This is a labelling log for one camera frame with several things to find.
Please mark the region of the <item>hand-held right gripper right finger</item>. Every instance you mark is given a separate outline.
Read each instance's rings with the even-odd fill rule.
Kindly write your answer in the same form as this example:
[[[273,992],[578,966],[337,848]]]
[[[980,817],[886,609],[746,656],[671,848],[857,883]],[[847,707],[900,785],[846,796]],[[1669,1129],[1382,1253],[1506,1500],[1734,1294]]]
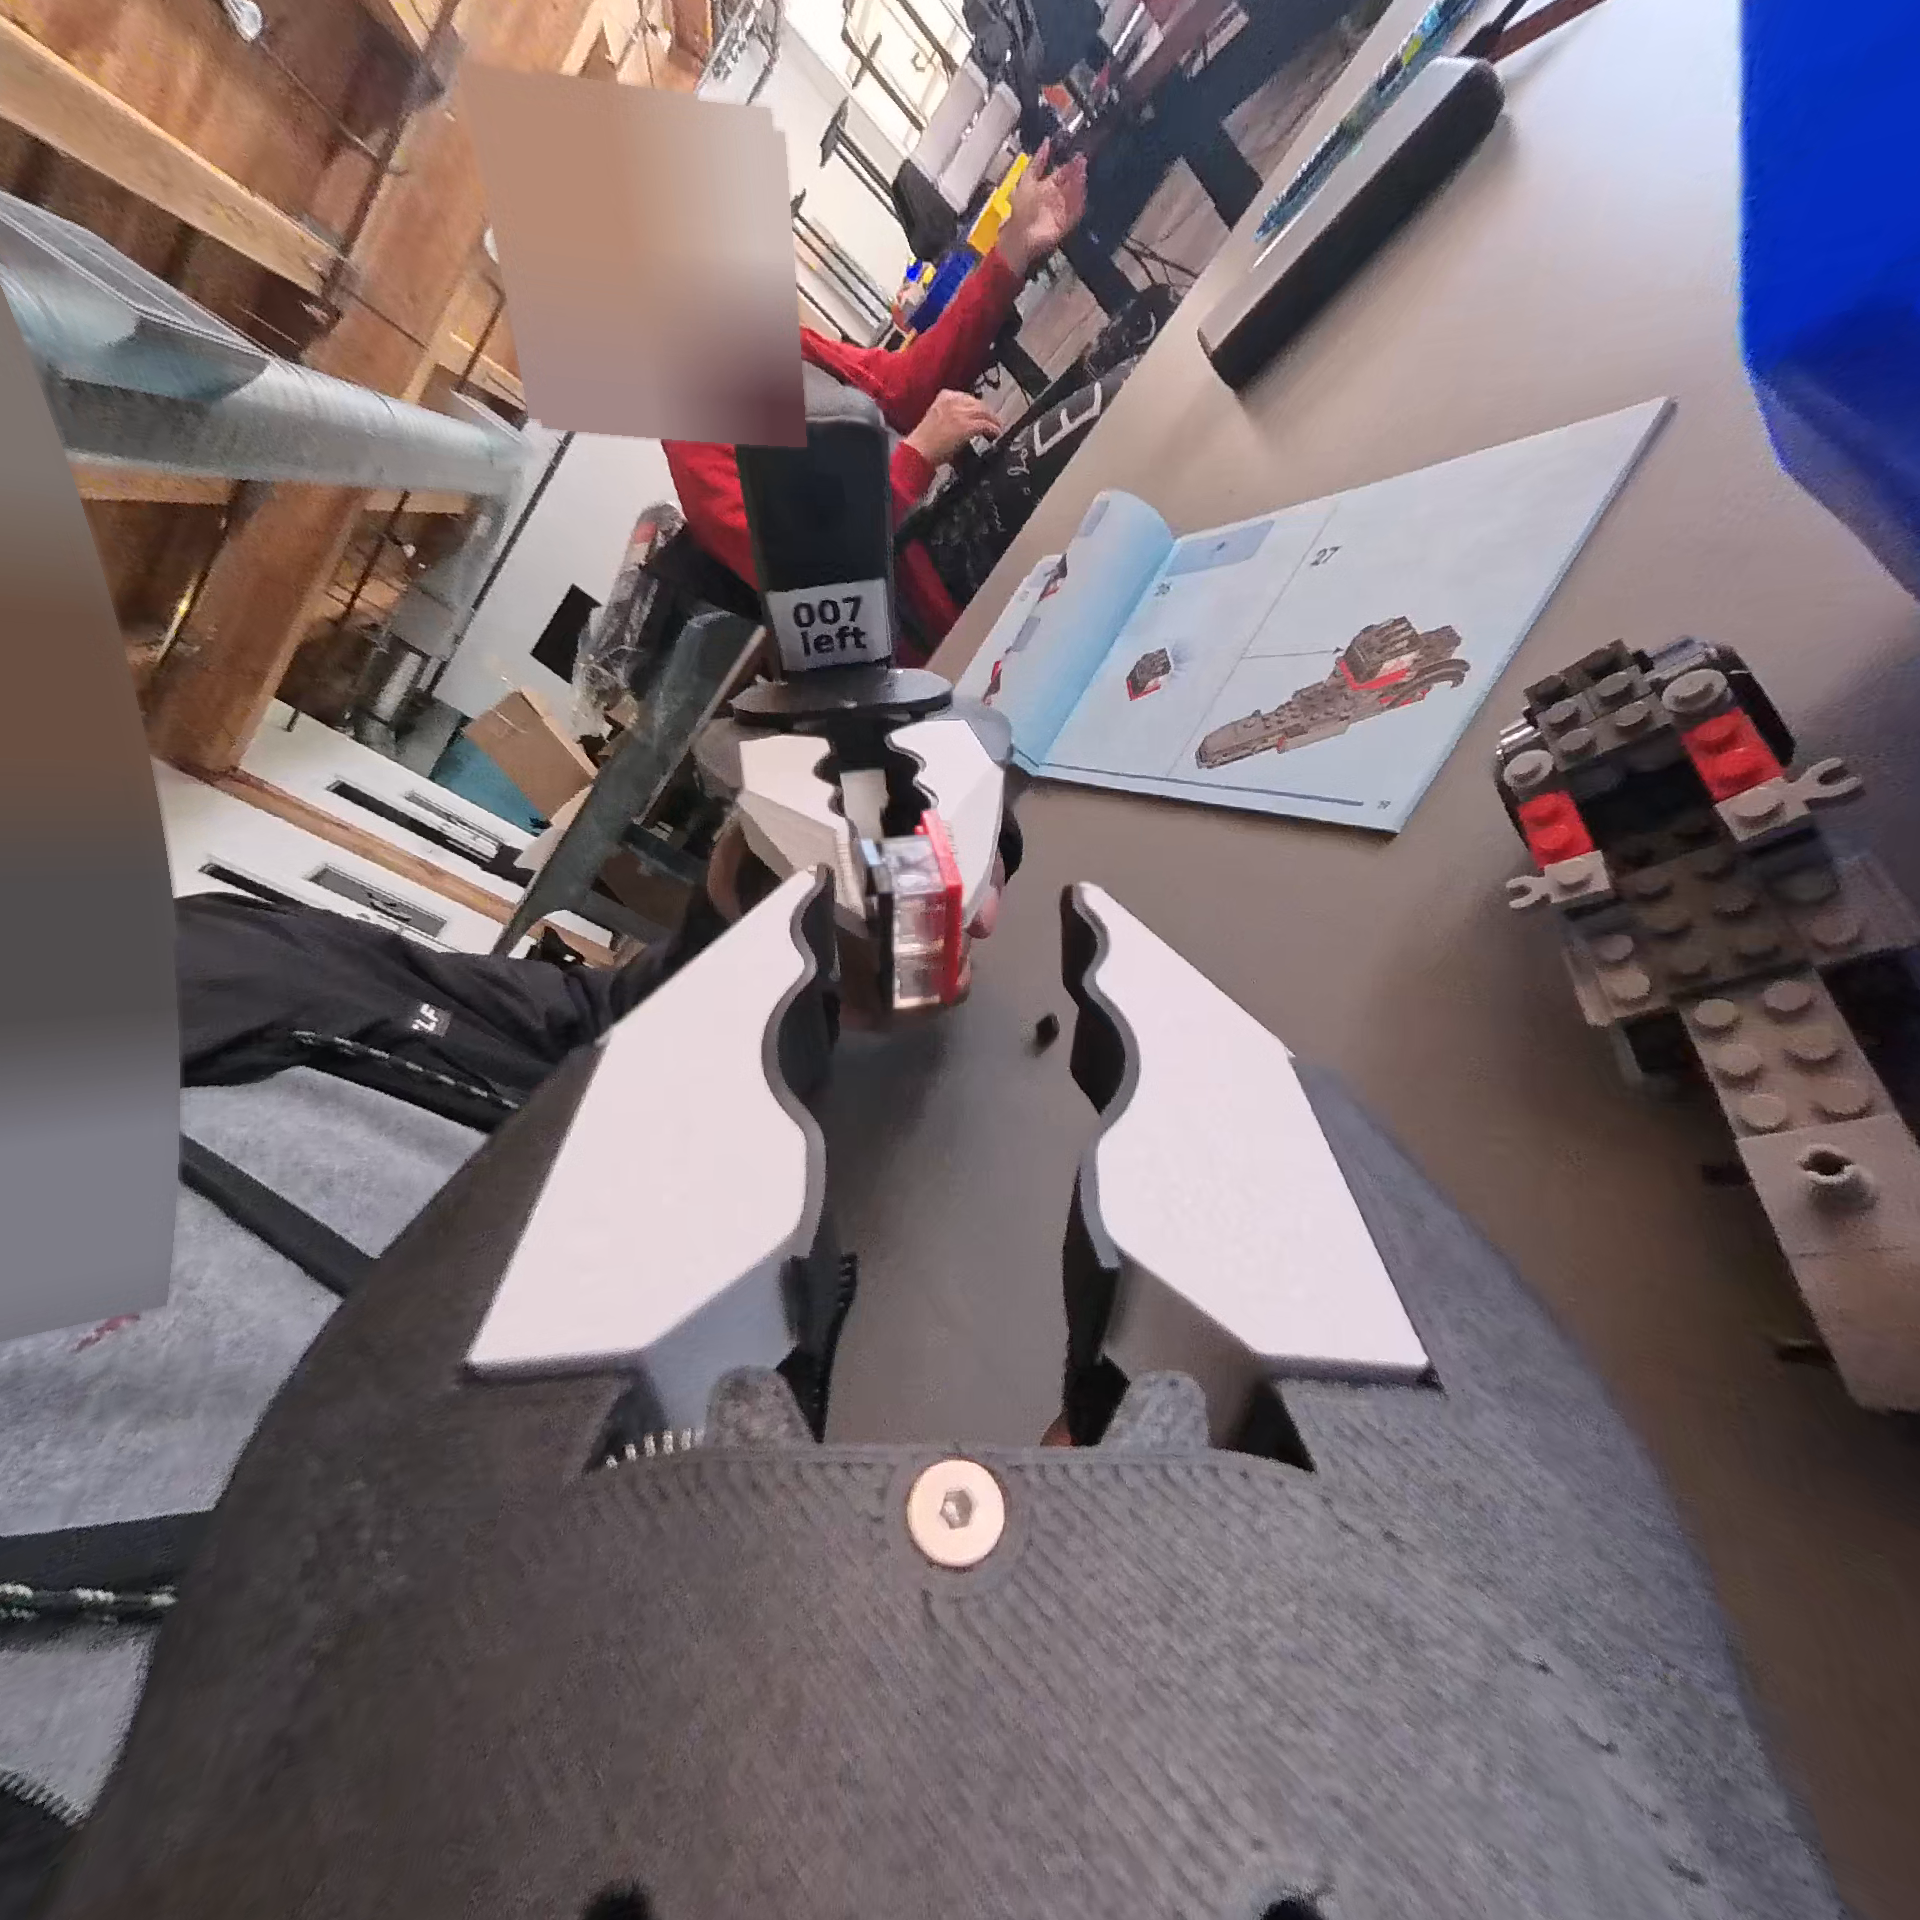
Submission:
[[[1063,1244],[1071,1445],[1151,1373],[1209,1445],[1293,1445],[1284,1382],[1431,1385],[1290,1046],[1092,883],[1060,897],[1071,1081],[1095,1134]]]

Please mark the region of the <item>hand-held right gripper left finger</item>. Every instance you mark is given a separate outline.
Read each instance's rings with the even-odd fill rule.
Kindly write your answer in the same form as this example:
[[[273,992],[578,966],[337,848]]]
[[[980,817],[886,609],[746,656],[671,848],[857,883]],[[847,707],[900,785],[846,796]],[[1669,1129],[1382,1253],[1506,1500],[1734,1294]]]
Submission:
[[[597,1041],[468,1377],[621,1376],[690,1428],[722,1376],[787,1369],[825,1425],[853,1294],[814,1110],[835,934],[829,876],[781,879]]]

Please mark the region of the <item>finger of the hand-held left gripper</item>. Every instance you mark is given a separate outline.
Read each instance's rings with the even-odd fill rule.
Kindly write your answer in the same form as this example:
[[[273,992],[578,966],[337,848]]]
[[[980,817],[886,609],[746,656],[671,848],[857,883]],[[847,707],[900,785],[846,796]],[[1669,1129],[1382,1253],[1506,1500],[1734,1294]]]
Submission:
[[[1010,725],[1004,716],[927,716],[894,728],[890,748],[915,767],[910,793],[945,822],[965,918],[975,921],[1022,864],[1022,827],[1005,785]]]
[[[754,728],[739,743],[739,773],[737,815],[759,861],[779,879],[827,870],[839,927],[876,932],[881,774],[855,769],[847,798],[825,736]]]

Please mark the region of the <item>red and clear brick assembly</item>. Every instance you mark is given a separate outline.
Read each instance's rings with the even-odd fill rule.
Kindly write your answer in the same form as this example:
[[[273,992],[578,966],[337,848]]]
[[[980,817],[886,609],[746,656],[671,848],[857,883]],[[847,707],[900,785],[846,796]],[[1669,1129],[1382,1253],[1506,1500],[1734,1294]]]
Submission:
[[[931,806],[913,831],[862,838],[855,849],[885,1011],[955,1006],[969,972],[969,911],[945,815]]]

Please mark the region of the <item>person's left forearm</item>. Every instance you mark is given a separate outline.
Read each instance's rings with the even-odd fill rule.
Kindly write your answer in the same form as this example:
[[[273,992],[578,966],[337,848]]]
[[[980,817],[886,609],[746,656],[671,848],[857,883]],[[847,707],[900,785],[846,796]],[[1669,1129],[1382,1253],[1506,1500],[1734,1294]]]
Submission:
[[[497,1132],[573,1053],[727,931],[697,897],[623,966],[436,950],[303,903],[177,903],[183,1086],[255,1086],[291,1070]]]

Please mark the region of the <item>person's left hand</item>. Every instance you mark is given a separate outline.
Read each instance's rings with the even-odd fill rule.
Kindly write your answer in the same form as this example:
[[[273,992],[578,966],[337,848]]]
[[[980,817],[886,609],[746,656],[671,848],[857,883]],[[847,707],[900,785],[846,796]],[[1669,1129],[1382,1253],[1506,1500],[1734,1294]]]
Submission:
[[[1023,829],[1015,814],[1007,814],[998,827],[996,857],[988,894],[980,897],[979,911],[969,924],[969,940],[974,947],[988,942],[1002,917],[1002,895],[1007,879],[1020,872],[1023,861]],[[873,942],[853,932],[836,936],[836,1006],[842,1031],[883,1033],[905,1022],[918,1022],[923,1011],[899,1015],[890,992],[881,980],[881,950]]]

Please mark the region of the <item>dark green table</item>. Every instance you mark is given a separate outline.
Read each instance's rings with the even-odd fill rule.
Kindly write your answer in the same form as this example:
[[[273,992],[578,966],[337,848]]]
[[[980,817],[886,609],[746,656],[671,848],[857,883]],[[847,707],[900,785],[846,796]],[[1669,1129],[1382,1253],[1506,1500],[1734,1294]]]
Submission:
[[[697,733],[746,680],[762,651],[757,620],[709,613],[690,620],[667,653],[645,716],[615,744],[580,796],[561,841],[523,888],[492,952],[509,956],[557,915],[593,917],[593,886],[690,756]]]

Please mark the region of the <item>black patterned bag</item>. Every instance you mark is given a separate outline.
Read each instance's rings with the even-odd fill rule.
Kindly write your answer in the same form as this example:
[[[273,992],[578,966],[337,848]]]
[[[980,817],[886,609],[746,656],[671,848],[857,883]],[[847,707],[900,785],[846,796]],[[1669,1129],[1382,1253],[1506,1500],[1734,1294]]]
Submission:
[[[1137,364],[1127,359],[1079,384],[1022,421],[993,449],[967,456],[955,477],[934,485],[905,516],[897,557],[926,560],[931,581],[955,608],[967,608],[1097,421],[1110,412]]]

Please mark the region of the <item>cardboard box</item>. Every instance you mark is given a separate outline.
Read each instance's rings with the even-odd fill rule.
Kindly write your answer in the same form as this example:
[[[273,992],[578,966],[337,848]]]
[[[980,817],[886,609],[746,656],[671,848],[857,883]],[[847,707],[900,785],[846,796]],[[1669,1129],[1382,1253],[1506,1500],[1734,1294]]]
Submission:
[[[597,763],[532,687],[511,687],[465,725],[470,743],[550,822],[597,779]]]

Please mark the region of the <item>light blue instruction booklet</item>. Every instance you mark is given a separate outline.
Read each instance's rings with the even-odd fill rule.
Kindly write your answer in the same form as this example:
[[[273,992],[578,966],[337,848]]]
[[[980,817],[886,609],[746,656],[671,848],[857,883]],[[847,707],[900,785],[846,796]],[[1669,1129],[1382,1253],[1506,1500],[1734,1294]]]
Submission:
[[[1177,534],[1105,489],[967,663],[1028,776],[1394,833],[1669,398]]]

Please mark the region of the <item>partly built brick model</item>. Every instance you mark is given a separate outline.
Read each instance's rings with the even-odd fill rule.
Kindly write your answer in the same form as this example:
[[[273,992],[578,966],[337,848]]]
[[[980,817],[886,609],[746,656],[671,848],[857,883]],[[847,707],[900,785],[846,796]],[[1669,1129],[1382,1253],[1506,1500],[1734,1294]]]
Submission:
[[[1918,1411],[1915,907],[1819,817],[1861,791],[1803,759],[1731,646],[1599,646],[1526,687],[1495,783],[1622,1073],[1699,1087],[1853,1403]]]

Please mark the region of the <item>black power bank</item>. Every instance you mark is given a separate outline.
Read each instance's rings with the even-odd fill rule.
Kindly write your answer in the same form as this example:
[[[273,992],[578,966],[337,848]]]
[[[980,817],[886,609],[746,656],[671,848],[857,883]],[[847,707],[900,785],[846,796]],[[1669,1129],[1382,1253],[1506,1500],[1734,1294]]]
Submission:
[[[1201,319],[1217,377],[1249,389],[1457,176],[1502,111],[1505,84],[1486,60],[1438,57],[1414,76]]]

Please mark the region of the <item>person's clothed torso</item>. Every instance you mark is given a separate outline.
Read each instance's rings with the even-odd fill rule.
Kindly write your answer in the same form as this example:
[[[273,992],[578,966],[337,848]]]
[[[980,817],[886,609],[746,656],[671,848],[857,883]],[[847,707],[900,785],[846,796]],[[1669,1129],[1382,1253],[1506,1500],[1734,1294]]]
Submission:
[[[183,1093],[183,1137],[379,1256],[485,1132],[334,1071]],[[5,1343],[5,1539],[214,1505],[340,1299],[179,1187],[167,1302],[125,1328]],[[5,1621],[5,1908],[27,1910],[125,1739],[155,1623]]]

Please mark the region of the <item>blue patterned pen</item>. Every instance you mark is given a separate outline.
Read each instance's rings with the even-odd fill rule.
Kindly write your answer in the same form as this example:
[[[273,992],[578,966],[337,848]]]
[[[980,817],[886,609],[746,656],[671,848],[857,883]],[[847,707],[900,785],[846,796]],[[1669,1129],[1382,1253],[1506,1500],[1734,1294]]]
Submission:
[[[1332,129],[1313,148],[1302,166],[1286,181],[1283,192],[1263,207],[1254,240],[1267,245],[1277,237],[1332,179],[1335,168],[1358,151],[1358,144],[1403,89],[1450,49],[1461,22],[1473,19],[1483,1],[1431,1],[1412,22],[1399,47],[1367,79],[1353,105],[1335,121]]]

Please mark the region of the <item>blue plastic storage bin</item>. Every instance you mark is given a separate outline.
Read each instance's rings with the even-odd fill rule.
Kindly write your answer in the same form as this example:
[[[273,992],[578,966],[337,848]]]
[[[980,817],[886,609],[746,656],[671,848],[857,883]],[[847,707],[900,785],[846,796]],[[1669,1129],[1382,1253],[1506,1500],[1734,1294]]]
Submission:
[[[1747,379],[1779,465],[1918,593],[1918,4],[1739,15]]]

